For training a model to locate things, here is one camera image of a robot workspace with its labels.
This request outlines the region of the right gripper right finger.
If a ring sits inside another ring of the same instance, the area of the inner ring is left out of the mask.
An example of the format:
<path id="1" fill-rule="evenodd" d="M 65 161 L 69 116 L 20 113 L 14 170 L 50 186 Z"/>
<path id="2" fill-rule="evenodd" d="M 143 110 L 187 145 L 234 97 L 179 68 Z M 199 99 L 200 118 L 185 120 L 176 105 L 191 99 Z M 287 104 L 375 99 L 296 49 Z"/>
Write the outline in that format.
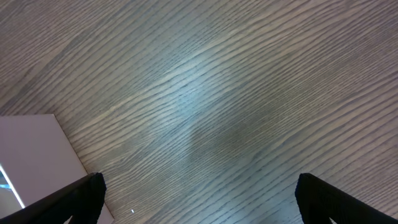
<path id="1" fill-rule="evenodd" d="M 397 224 L 397 220 L 318 177 L 300 174 L 295 198 L 304 224 Z"/>

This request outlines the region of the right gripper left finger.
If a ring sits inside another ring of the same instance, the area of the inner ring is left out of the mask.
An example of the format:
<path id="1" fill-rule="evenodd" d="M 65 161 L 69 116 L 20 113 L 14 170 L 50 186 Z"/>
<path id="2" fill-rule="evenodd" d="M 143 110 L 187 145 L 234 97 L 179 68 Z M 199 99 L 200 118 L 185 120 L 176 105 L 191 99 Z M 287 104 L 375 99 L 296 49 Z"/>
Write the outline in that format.
<path id="1" fill-rule="evenodd" d="M 18 212 L 1 224 L 97 224 L 106 184 L 101 173 L 91 173 Z"/>

